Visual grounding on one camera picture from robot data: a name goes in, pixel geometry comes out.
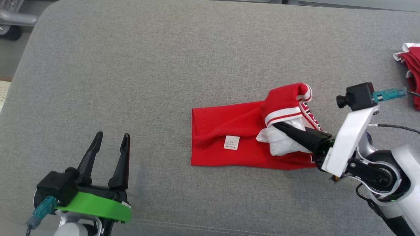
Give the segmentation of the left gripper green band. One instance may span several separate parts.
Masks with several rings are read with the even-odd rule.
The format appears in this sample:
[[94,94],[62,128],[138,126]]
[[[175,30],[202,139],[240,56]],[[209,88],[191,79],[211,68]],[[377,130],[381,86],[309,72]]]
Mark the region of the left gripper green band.
[[55,215],[73,212],[128,223],[132,219],[132,207],[126,190],[129,184],[130,143],[129,133],[125,133],[120,145],[120,157],[108,186],[92,185],[91,174],[96,154],[99,152],[103,132],[96,133],[92,143],[79,163],[77,170],[78,193],[67,206],[58,205]]

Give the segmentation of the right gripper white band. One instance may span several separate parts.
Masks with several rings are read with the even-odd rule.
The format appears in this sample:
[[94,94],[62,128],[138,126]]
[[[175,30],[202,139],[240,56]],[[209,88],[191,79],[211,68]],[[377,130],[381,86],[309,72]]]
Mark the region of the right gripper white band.
[[[346,116],[333,143],[321,163],[320,170],[341,177],[348,166],[348,161],[353,156],[362,135],[379,106],[351,111]],[[316,151],[320,143],[332,137],[332,134],[317,129],[305,127],[298,129],[285,122],[274,123],[273,127],[285,133],[292,140],[302,145],[309,151]]]

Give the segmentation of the red jersey white trim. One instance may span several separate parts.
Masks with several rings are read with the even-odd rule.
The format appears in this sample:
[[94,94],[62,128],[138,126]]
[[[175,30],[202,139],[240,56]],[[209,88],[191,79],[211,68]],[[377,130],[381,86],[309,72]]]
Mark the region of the red jersey white trim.
[[309,85],[295,83],[272,89],[263,101],[192,109],[191,165],[316,168],[312,151],[274,127],[322,130],[308,106],[312,97]]

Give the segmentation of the red shorts white stripe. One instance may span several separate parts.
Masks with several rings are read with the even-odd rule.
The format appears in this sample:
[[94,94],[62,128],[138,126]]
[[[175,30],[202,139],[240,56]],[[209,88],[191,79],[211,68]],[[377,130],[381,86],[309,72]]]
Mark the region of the red shorts white stripe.
[[407,67],[409,92],[413,95],[415,110],[420,111],[420,43],[404,43],[402,52],[394,53],[393,58]]

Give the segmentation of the beige plastic basket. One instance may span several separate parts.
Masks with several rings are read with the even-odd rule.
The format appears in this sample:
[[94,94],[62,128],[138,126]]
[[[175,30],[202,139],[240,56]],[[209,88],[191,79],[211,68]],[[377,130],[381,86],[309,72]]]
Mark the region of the beige plastic basket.
[[6,101],[7,94],[12,82],[12,78],[0,77],[0,113]]

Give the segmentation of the grey wheeled cart base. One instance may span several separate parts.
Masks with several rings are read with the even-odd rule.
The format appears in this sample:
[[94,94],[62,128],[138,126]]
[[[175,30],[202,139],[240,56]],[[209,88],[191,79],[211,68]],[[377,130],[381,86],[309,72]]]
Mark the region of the grey wheeled cart base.
[[21,26],[35,26],[38,16],[19,12],[25,0],[0,0],[0,39],[16,41]]

